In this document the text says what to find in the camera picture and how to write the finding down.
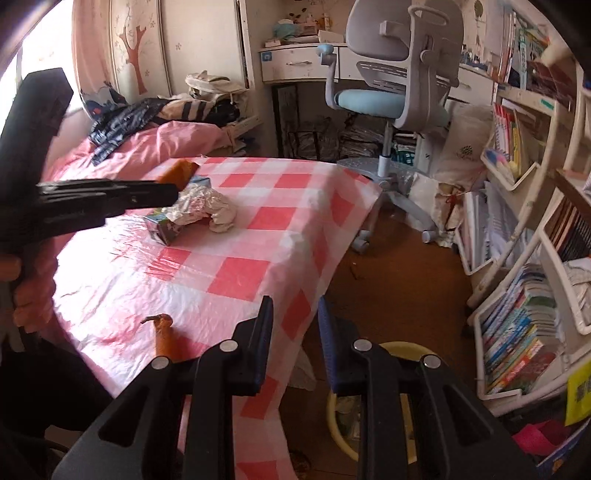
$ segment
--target cardboard box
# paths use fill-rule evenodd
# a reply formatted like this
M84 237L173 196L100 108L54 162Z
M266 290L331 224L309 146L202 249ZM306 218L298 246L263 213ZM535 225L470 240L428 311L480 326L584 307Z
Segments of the cardboard box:
M201 175L195 175L189 183L198 183L207 187L212 186L212 181L208 177L202 177ZM174 222L168 220L165 214L162 213L162 209L157 208L152 213L144 215L144 223L150 233L150 237L156 240L159 244L171 245L175 238L183 231L186 225L177 225Z

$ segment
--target gray chair backrest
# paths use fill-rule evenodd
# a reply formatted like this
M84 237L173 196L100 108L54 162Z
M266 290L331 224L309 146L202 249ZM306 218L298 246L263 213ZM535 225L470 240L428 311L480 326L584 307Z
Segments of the gray chair backrest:
M407 60L405 108L394 125L420 132L434 124L439 103L459 84L464 25L462 11L452 0L411 3L356 0L347 22L346 42L364 57ZM359 62L358 69L368 85L395 91L397 75L390 71L392 67Z
M356 0L347 20L347 46L371 59L401 61L408 57L411 0ZM395 22L397 36L380 34L385 22Z

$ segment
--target tree decal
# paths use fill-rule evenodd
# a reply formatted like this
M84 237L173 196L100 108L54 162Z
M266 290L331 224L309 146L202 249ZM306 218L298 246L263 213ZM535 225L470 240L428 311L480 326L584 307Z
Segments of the tree decal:
M123 45L125 45L125 49L127 50L127 58L125 59L125 63L131 63L134 66L135 76L138 79L138 90L140 95L147 92L146 87L144 86L144 80L142 79L142 74L139 70L139 43L142 41L144 33L146 33L146 28L144 27L143 30L140 30L139 25L136 25L135 36L137 41L135 42L135 48L131 48L129 46L129 41L127 40L127 25L123 27L123 33L118 35L119 38L123 40Z
M123 22L123 29L121 29L121 26L119 25L119 21L121 20L120 16L117 15L117 18L115 19L115 31L120 32L117 33L117 37L121 39L125 47L125 50L123 50L123 48L121 48L121 44L117 42L117 47L119 48L119 59L121 65L123 65L125 61L126 65L131 64L133 66L135 71L135 77L138 82L138 93L140 95L143 95L144 93L148 92L144 85L142 70L139 65L139 58L141 57L139 47L147 29L147 26L142 28L142 24L149 25L150 28L155 27L153 15L150 15L147 21L142 21L145 20L144 17L147 17L147 15L144 15L144 9L142 7L143 3L144 2L139 2L138 0L136 0L133 5L130 5L129 2L125 4L125 6L127 7L127 16L125 17L125 20ZM150 43L152 42L144 42L143 47L146 47Z

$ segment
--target desk chair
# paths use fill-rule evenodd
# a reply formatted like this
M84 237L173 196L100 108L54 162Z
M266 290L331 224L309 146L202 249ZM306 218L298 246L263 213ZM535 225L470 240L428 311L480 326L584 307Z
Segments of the desk chair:
M405 61L406 68L357 62L365 83L377 90L350 89L335 93L337 55L329 44L318 46L322 65L329 67L326 103L386 119L384 149L379 158L345 158L337 162L377 182L383 189L366 225L352 248L365 252L385 200L402 208L423 226L423 241L438 235L430 215L396 192L393 174L397 165L390 160L394 129L424 132L445 127L449 116L443 105L452 87L457 87L464 25L462 12L452 0L356 0L347 21L347 46L370 59Z

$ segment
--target chair wheel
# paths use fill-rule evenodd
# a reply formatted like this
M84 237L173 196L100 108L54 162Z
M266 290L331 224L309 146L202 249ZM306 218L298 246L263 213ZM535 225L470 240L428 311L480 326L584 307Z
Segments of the chair wheel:
M369 242L369 239L371 238L371 231L370 230L360 230L359 233L357 234L357 238L360 240L365 240L366 242Z
M423 240L424 244L430 244L431 242L434 242L437 239L437 232L434 232L432 230L423 230L423 233L421 234L421 239Z
M359 255L363 255L369 248L369 242L363 238L356 237L351 243L351 248L355 250Z

